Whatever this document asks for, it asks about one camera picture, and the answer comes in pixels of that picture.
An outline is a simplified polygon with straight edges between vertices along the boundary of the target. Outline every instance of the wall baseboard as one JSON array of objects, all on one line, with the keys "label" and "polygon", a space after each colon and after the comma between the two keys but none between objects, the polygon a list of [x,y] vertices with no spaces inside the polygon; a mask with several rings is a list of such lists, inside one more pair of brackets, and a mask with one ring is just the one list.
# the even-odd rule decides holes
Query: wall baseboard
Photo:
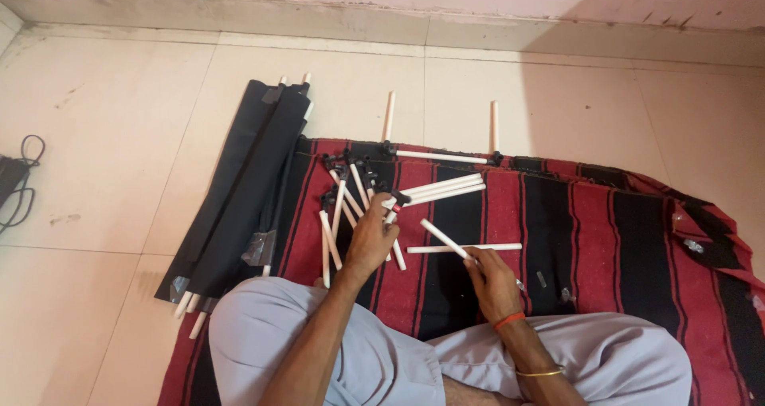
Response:
[{"label": "wall baseboard", "polygon": [[27,22],[196,29],[765,67],[765,34],[276,0],[0,0]]}]

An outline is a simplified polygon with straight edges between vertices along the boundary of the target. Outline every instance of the electrical cord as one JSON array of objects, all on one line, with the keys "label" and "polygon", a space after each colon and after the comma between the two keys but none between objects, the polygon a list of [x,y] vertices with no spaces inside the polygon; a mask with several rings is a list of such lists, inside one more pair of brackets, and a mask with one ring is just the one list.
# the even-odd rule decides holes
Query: electrical cord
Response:
[{"label": "electrical cord", "polygon": [[[27,141],[34,137],[35,139],[40,140],[40,143],[42,144],[42,149],[40,149],[40,153],[37,155],[37,158],[28,158],[27,157],[27,151],[25,147],[27,146]],[[19,159],[19,161],[22,161],[27,166],[31,167],[37,167],[40,165],[40,158],[42,158],[43,153],[45,153],[45,140],[42,139],[42,137],[37,136],[35,134],[30,134],[22,140],[22,157]],[[13,215],[6,221],[6,222],[0,222],[0,234],[2,234],[7,228],[15,227],[16,225],[21,224],[22,222],[26,221],[27,217],[29,217],[29,213],[32,211],[32,203],[34,203],[34,196],[35,191],[34,188],[28,188],[27,182],[29,181],[29,173],[27,173],[24,176],[24,182],[22,182],[22,186],[19,189],[14,190],[11,192],[11,195],[18,192],[18,203],[16,205],[15,210],[13,211]],[[24,216],[22,216],[21,219],[14,222],[14,219],[16,218],[16,215],[18,215],[19,211],[22,209],[22,206],[24,206],[24,194],[29,192],[29,203],[27,204],[27,211],[24,213]]]}]

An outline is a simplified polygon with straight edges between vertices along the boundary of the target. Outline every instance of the leg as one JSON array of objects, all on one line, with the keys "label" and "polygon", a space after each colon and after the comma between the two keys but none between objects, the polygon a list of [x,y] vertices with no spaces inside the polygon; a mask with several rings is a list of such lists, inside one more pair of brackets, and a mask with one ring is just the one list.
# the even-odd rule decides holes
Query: leg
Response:
[{"label": "leg", "polygon": [[[210,319],[210,352],[224,406],[253,406],[325,290],[269,277],[243,282]],[[445,404],[432,346],[355,306],[325,404]]]},{"label": "leg", "polygon": [[[590,404],[687,404],[691,366],[683,347],[659,326],[619,313],[528,319],[552,358]],[[464,384],[527,398],[511,358],[487,324],[434,339],[441,372]]]}]

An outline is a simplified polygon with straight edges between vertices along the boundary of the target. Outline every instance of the person's right hand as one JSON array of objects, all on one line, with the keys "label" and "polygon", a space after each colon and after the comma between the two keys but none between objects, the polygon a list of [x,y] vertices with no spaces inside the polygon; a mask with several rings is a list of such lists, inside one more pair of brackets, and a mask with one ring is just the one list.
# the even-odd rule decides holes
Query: person's right hand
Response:
[{"label": "person's right hand", "polygon": [[516,274],[493,249],[465,247],[465,252],[480,261],[464,260],[478,296],[481,312],[494,325],[513,313],[522,312]]}]

